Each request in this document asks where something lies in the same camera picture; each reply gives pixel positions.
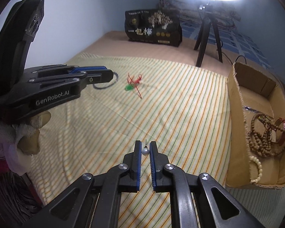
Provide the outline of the left gloved hand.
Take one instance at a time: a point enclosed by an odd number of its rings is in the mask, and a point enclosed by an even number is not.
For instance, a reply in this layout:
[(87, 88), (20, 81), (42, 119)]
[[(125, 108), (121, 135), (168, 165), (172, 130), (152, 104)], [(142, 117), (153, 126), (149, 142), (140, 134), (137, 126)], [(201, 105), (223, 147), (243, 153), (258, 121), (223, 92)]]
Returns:
[(0, 160), (13, 173), (23, 176), (30, 170), (32, 156), (40, 152), (40, 129), (50, 119), (45, 111), (18, 125), (0, 123)]

